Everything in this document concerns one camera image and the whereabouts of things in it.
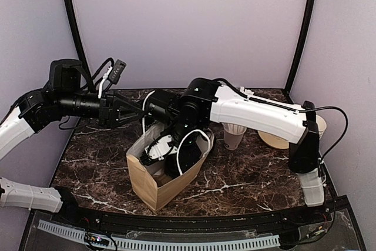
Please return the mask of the brown paper bag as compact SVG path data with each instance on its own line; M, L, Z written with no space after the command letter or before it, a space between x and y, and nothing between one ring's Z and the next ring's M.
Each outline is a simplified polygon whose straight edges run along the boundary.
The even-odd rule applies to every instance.
M161 122L142 129L143 135L126 153L127 167L133 191L156 213L196 178L213 148L215 136L209 128L191 130L184 143L171 150L162 149L167 154L163 159L149 160L147 153L156 153L149 146L169 141L172 135L161 135L167 130Z

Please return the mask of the stack of paper cups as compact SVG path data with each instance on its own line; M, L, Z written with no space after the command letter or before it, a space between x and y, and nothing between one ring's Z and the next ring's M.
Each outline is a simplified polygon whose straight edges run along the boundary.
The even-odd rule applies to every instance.
M318 127L319 140L321 140L321 138L324 135L324 132L327 129L327 123L323 117L321 117L320 115L316 115L316 124Z

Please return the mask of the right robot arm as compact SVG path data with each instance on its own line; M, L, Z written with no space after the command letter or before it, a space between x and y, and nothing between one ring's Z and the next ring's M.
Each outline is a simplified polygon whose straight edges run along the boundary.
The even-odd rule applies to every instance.
M155 91L144 100L146 116L164 123L166 129L154 138L142 155L151 165L165 160L174 178L197 161L194 144L209 123L229 123L278 136L289 143L288 167L296 173L306 206L300 219L312 224L323 213L324 181L319 153L319 131L312 102L286 104L261 98L247 89L237 89L223 78L196 78L180 95Z

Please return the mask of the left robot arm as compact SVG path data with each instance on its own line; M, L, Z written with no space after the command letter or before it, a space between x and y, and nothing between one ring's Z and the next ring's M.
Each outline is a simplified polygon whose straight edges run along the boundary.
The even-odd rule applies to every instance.
M141 104L108 88L96 89L77 59L50 65L43 88L20 96L1 121L1 157L24 140L63 117L95 118L104 128L118 128L144 116ZM59 213L70 225L83 220L77 201L66 188L43 188L1 178L1 207L19 207Z

